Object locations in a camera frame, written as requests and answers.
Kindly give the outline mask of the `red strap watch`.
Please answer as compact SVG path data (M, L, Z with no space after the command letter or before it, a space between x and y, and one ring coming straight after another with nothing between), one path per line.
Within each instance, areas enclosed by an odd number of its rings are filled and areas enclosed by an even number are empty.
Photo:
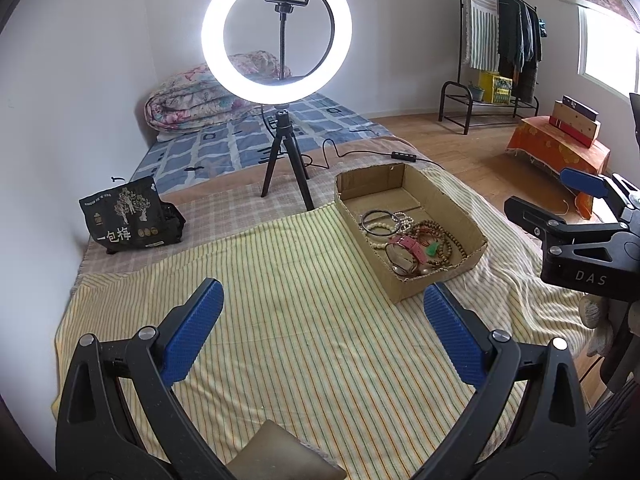
M388 246L398 246L404 248L420 264L426 263L426 255L423 246L413 237L408 235L393 236L387 243Z

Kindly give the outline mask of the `stacked books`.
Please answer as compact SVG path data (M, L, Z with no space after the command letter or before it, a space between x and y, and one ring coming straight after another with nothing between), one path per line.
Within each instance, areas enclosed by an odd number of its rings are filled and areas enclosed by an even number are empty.
M554 102L549 124L587 148L597 140L601 128L597 113L571 98Z

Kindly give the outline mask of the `orange cloth covered stool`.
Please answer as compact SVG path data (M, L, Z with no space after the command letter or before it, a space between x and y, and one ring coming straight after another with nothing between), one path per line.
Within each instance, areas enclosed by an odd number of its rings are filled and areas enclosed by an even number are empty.
M580 144L549 122L549 116L522 118L506 146L508 152L523 153L542 166L560 174L573 168L587 174L604 174L610 149L595 140L590 148Z

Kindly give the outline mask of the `yellow box on rack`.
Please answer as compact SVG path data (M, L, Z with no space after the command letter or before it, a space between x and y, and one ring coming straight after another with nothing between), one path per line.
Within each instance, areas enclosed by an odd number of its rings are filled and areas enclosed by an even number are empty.
M509 104L511 102L513 80L497 73L478 74L478 86L483 90L482 101L488 104Z

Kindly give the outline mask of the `window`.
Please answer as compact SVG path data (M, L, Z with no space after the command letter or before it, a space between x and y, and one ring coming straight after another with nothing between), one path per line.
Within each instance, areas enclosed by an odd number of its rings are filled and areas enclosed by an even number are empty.
M632 21L600 6L578 8L578 73L628 96L639 91L639 32Z

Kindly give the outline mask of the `black clothes rack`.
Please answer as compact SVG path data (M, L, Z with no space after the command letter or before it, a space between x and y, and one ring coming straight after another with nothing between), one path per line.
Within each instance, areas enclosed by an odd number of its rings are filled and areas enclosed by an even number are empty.
M467 134L475 126L490 125L489 118L501 115L507 110L511 117L523 118L525 115L537 116L540 111L540 103L536 96L531 103L520 101L511 96L509 104L488 104L482 101L483 90L478 86L478 74L480 70L469 68L463 62L463 23L462 2L459 0L459 38L458 38L458 62L456 76L447 80L440 88L438 119L441 122L450 122L462 129ZM542 38L546 36L544 21L540 21Z

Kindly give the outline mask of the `dark hanging clothes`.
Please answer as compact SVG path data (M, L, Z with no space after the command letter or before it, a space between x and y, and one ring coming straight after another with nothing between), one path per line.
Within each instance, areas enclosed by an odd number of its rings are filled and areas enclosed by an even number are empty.
M523 0L498 0L498 3L498 73L512 80L514 98L531 103L536 91L538 65L542 61L542 32L537 9Z

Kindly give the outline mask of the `cardboard box tray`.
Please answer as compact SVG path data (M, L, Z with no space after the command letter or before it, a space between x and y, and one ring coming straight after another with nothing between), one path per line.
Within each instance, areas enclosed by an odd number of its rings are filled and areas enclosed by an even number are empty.
M342 172L335 178L335 205L393 302L471 270L488 245L471 217L409 165ZM425 264L404 248L387 245L398 235L423 246Z

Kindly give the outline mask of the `white striped hanging towel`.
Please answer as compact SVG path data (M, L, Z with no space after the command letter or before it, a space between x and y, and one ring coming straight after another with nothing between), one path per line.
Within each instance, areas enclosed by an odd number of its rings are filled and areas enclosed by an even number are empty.
M463 62L473 70L497 73L499 65L499 1L461 0Z

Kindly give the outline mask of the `black snack bag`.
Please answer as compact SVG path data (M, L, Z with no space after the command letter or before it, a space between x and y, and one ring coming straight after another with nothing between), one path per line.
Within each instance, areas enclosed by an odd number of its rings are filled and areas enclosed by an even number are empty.
M79 201L90 237L109 255L181 242L186 219L163 202L152 177L109 188Z

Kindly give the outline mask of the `yellow striped cloth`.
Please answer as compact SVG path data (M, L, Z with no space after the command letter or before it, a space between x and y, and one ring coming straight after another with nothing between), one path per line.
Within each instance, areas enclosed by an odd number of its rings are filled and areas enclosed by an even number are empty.
M445 284L490 330L524 344L588 332L580 295L541 281L540 250L487 200L448 174L419 170L488 240ZM325 452L345 479L417 479L474 392L424 313L422 292L393 302L332 203L258 224L129 274L84 278L55 337L60 407L78 339L128 339L158 325L206 278L224 308L174 393L227 466L266 420Z

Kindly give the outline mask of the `blue patterned bedsheet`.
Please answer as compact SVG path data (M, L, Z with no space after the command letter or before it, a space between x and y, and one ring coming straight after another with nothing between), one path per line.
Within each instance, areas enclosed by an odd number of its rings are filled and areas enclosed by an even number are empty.
M291 104L288 114L303 153L320 148L326 139L341 144L390 135L382 125L320 93ZM275 128L274 110L255 110L241 119L157 142L132 177L151 177L157 192L166 194L264 164Z

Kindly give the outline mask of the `black phone holder gooseneck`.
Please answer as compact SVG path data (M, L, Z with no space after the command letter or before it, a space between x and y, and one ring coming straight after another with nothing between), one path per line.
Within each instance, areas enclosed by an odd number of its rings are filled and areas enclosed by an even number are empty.
M264 0L265 3L271 3L273 9L279 14L279 79L285 78L285 36L286 21L288 16L294 12L296 8L304 8L308 6L310 0Z

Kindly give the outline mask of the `floral folded quilt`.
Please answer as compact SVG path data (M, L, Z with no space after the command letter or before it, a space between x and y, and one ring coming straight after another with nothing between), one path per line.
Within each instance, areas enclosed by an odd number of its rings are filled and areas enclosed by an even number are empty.
M259 82L277 80L280 72L292 76L288 66L281 68L277 57L264 50L234 54L230 61L243 76ZM244 118L257 107L224 88L203 63L162 82L143 111L146 124L171 139Z

